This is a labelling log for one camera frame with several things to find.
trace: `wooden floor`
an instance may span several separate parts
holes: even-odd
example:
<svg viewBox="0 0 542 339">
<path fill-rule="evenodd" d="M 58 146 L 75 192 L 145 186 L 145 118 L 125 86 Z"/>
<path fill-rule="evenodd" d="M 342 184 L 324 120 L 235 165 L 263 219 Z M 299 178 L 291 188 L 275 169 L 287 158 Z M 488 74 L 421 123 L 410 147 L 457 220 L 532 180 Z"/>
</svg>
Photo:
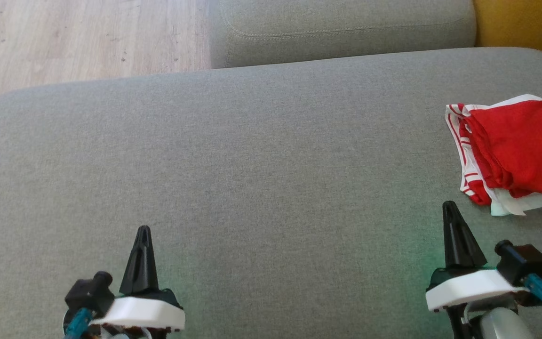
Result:
<svg viewBox="0 0 542 339">
<path fill-rule="evenodd" d="M 208 0 L 0 0 L 0 94 L 209 68 Z"/>
</svg>

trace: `white cloth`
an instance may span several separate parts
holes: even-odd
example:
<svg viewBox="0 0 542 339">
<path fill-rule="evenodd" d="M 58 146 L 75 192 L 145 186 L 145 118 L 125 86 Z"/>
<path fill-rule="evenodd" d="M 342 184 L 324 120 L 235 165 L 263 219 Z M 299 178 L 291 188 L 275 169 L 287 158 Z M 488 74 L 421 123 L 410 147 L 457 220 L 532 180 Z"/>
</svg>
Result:
<svg viewBox="0 0 542 339">
<path fill-rule="evenodd" d="M 491 109 L 494 107 L 500 107 L 504 105 L 512 105 L 527 100 L 542 100 L 539 97 L 530 94 L 520 95 L 516 98 L 508 99 L 497 103 L 495 105 L 447 105 L 445 120 L 451 135 L 457 146 L 458 153 L 461 161 L 461 186 L 460 190 L 466 193 L 468 196 L 473 196 L 475 193 L 469 188 L 469 182 L 473 180 L 482 180 L 484 190 L 491 198 L 491 215 L 495 217 L 501 217 L 504 215 L 525 215 L 525 210 L 533 210 L 535 208 L 542 208 L 542 194 L 531 193 L 521 198 L 514 198 L 510 195 L 510 192 L 501 188 L 489 188 L 486 186 L 486 182 L 482 178 L 478 163 L 471 150 L 471 144 L 469 139 L 461 137 L 460 128 L 462 119 L 466 116 L 471 116 L 471 110 L 477 109 Z"/>
</svg>

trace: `folded cloth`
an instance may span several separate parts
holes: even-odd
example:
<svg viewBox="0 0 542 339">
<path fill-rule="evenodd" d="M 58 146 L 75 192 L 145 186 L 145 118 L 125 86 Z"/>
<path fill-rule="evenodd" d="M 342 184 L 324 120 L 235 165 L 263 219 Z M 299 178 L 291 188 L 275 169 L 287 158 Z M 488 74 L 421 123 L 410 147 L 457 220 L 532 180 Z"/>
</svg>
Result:
<svg viewBox="0 0 542 339">
<path fill-rule="evenodd" d="M 464 116 L 488 187 L 507 189 L 514 198 L 542 193 L 542 99 L 489 108 L 471 105 L 464 107 Z"/>
<path fill-rule="evenodd" d="M 491 206 L 491 215 L 503 216 L 508 214 L 525 215 L 525 210 L 542 208 L 542 194 L 531 193 L 523 197 L 513 197 L 510 191 L 501 188 L 488 187 L 483 178 L 483 172 L 479 162 L 474 156 L 471 146 L 471 129 L 464 124 L 465 118 L 471 116 L 471 110 L 486 110 L 496 107 L 514 105 L 522 101 L 540 101 L 533 95 L 521 95 L 519 97 L 497 103 L 492 106 L 484 105 L 447 105 L 445 120 L 454 141 L 461 161 L 461 186 L 460 190 L 479 205 Z"/>
</svg>

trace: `sofa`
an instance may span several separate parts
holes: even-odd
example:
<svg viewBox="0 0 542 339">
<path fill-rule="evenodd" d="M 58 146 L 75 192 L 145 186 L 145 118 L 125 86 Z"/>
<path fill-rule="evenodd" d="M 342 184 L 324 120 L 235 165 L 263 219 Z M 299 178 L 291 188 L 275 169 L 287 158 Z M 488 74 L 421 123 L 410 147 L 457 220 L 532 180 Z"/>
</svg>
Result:
<svg viewBox="0 0 542 339">
<path fill-rule="evenodd" d="M 218 69 L 0 97 L 0 338 L 62 337 L 149 225 L 179 337 L 449 338 L 424 298 L 455 201 L 489 264 L 542 209 L 460 192 L 445 105 L 542 97 L 542 52 L 474 48 L 468 0 L 219 0 Z M 542 338 L 542 308 L 520 316 Z"/>
</svg>

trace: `yellow cushion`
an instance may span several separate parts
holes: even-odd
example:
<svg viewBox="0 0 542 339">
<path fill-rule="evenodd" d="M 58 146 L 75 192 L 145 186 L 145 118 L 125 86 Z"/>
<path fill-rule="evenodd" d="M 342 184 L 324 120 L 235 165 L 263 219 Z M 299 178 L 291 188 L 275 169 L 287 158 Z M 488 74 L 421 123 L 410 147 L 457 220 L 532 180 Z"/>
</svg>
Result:
<svg viewBox="0 0 542 339">
<path fill-rule="evenodd" d="M 542 0 L 474 0 L 476 45 L 542 50 Z"/>
</svg>

